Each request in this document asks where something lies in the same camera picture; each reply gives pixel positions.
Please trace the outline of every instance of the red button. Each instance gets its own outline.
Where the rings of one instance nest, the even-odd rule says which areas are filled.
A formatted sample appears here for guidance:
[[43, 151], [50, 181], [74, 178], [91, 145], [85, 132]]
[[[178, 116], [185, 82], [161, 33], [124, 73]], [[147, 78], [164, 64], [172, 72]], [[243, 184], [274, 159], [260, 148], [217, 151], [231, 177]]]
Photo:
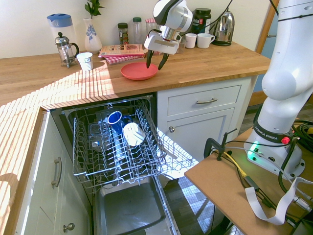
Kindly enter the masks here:
[[283, 137], [283, 139], [282, 139], [283, 144], [287, 144], [289, 142], [290, 142], [290, 139], [288, 137]]

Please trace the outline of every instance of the yellow cable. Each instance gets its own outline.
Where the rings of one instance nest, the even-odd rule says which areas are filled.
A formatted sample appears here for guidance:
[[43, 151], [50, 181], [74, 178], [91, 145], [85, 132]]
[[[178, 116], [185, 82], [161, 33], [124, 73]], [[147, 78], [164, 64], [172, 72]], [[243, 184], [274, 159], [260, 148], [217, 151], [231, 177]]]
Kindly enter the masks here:
[[241, 167], [237, 164], [237, 162], [236, 162], [228, 153], [225, 153], [225, 152], [224, 152], [224, 154], [225, 154], [226, 156], [228, 156], [229, 159], [231, 159], [231, 161], [236, 165], [236, 167], [238, 168], [238, 170], [239, 170], [241, 176], [242, 176], [242, 177], [246, 177], [247, 174], [241, 169]]

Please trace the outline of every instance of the french press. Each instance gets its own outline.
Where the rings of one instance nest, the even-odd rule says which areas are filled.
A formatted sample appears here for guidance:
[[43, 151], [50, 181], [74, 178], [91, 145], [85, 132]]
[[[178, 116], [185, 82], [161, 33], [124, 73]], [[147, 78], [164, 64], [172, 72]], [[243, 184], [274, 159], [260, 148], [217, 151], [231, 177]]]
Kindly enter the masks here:
[[[77, 65], [75, 58], [79, 53], [79, 48], [75, 43], [69, 43], [69, 39], [63, 36], [61, 32], [58, 32], [58, 37], [55, 39], [55, 45], [57, 45], [59, 55], [61, 58], [61, 66]], [[76, 47], [76, 54], [73, 55], [72, 46]]]

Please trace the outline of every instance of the blue lid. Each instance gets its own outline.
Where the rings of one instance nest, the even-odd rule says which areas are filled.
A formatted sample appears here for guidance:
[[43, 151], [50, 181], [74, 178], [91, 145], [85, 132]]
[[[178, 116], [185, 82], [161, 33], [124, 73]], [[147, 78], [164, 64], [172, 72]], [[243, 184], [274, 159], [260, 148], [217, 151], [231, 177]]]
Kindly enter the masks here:
[[73, 25], [72, 18], [68, 14], [52, 14], [47, 16], [49, 25], [54, 28], [68, 27]]

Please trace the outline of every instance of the drawer handle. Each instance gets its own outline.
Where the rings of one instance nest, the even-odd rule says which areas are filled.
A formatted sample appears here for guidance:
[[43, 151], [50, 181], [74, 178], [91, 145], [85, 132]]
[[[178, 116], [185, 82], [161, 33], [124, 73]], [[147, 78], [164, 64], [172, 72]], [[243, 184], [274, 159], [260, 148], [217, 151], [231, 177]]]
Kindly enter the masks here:
[[171, 133], [173, 133], [173, 132], [175, 131], [175, 128], [174, 128], [173, 126], [170, 126], [168, 129], [169, 129], [169, 131], [170, 131]]
[[209, 101], [198, 101], [197, 100], [196, 104], [208, 104], [208, 103], [213, 103], [215, 101], [217, 101], [217, 99], [214, 99], [214, 98], [209, 100]]
[[61, 174], [62, 174], [62, 160], [61, 160], [61, 158], [59, 157], [58, 159], [54, 160], [54, 163], [55, 164], [59, 163], [60, 167], [59, 167], [59, 173], [58, 173], [57, 180], [52, 181], [51, 184], [52, 184], [52, 186], [58, 187], [59, 183], [60, 183], [60, 180], [61, 180]]

